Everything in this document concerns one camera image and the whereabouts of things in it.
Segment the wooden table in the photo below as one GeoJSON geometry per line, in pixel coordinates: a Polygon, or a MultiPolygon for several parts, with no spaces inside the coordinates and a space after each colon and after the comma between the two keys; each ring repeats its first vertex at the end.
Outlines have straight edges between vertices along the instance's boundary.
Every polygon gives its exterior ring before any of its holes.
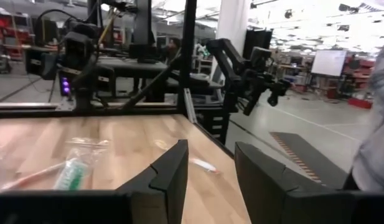
{"type": "MultiPolygon", "coordinates": [[[[188,139],[189,158],[214,165],[221,174],[190,164],[182,223],[249,223],[235,165],[217,145],[181,115],[90,118],[0,119],[0,152],[14,180],[65,160],[74,137],[109,140],[106,154],[85,189],[115,189],[145,169],[178,139],[188,139]]],[[[25,186],[50,189],[57,174],[25,186]]]]}

